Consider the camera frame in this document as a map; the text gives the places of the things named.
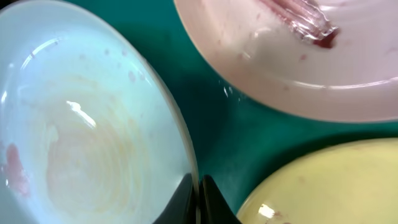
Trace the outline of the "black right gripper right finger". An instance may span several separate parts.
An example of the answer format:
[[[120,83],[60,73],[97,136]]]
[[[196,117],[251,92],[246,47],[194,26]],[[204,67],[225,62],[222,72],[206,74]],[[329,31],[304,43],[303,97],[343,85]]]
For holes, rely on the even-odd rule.
[[[200,213],[202,224],[241,224],[210,175],[200,182]]]

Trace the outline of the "light blue plate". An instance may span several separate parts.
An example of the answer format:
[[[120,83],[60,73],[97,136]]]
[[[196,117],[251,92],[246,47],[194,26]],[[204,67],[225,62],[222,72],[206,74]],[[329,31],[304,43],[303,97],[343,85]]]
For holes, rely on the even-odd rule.
[[[198,171],[181,112],[113,27],[65,1],[1,10],[1,222],[154,223]]]

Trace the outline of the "white pink plate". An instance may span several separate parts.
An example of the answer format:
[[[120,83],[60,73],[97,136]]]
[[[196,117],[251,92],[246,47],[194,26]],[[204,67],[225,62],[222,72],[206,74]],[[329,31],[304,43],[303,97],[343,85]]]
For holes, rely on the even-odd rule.
[[[324,121],[396,119],[397,2],[319,5],[339,28],[331,49],[300,40],[262,1],[175,1],[199,53],[252,99]]]

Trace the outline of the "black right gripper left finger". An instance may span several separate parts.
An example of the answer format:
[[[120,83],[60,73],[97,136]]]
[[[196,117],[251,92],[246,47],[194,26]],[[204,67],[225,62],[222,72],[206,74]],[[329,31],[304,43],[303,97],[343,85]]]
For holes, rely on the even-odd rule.
[[[191,174],[186,174],[153,224],[196,224],[197,203]]]

